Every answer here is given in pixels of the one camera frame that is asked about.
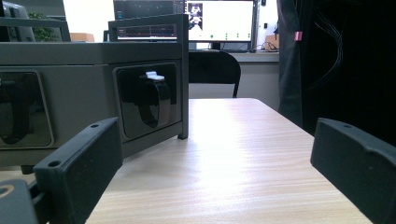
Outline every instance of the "black chair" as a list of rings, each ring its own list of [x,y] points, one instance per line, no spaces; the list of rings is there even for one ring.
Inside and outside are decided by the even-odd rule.
[[[189,51],[189,83],[234,84],[236,98],[241,67],[232,55],[220,50]]]

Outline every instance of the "wood grain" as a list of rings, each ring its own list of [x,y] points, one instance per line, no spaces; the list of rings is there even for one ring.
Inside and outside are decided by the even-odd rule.
[[[312,167],[312,144],[259,100],[190,100],[189,138],[126,159],[87,223],[370,223]]]

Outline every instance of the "table surface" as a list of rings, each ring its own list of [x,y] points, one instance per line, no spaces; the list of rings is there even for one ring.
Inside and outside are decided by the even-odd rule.
[[[312,167],[313,140],[258,100],[190,100],[189,138],[126,159],[87,223],[370,223]]]

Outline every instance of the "monitor screen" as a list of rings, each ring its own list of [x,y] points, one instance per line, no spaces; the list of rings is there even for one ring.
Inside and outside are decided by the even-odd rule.
[[[250,42],[252,0],[187,0],[189,40],[196,42]]]
[[[183,0],[113,0],[116,20],[161,16],[184,13]],[[174,25],[150,25],[142,27],[120,27],[119,40],[131,39],[176,39]]]

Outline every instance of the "wall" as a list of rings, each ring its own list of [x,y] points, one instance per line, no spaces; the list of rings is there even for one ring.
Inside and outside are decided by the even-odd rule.
[[[112,0],[64,0],[70,33],[89,33],[95,42],[103,41],[103,31],[114,21]]]

